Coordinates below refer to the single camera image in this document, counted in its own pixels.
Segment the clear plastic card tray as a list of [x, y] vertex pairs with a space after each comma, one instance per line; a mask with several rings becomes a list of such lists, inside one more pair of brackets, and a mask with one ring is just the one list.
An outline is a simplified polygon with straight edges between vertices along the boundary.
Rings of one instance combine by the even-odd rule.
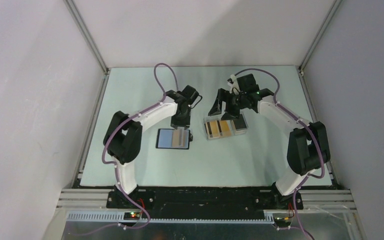
[[222, 120], [221, 115], [208, 116], [203, 119], [207, 140], [216, 140], [243, 135], [248, 131], [248, 123], [241, 112], [238, 118]]

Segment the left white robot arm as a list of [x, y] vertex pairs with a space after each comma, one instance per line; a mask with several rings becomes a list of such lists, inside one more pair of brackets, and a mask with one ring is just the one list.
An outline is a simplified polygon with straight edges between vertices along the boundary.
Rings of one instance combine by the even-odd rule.
[[133, 208], [138, 202], [138, 194], [134, 192], [138, 186], [134, 160], [141, 151], [143, 133], [170, 118], [170, 128], [157, 132], [156, 147], [189, 149], [193, 141], [191, 111], [202, 98], [194, 87], [187, 85], [182, 91], [165, 92], [159, 102], [135, 114], [117, 111], [113, 115], [103, 139], [101, 161], [113, 165], [115, 186], [121, 191], [118, 201], [125, 208]]

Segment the black card holder wallet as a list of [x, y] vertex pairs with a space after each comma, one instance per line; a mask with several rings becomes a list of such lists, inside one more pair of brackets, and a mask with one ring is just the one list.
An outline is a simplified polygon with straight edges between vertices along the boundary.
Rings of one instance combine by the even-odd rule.
[[190, 142], [193, 141], [193, 135], [189, 129], [169, 129], [160, 128], [157, 132], [157, 149], [188, 150]]

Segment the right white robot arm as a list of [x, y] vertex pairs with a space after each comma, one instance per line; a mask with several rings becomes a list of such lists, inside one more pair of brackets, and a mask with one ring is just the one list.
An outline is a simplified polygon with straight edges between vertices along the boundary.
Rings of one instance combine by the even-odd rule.
[[271, 204], [284, 209], [291, 202], [291, 194], [309, 178], [322, 179], [325, 164], [330, 161], [326, 126], [298, 116], [277, 99], [277, 92], [260, 88], [253, 74], [231, 75], [229, 89], [217, 90], [209, 116], [222, 120], [239, 119], [241, 110], [250, 109], [274, 123], [288, 137], [287, 167], [275, 183], [277, 191], [271, 194]]

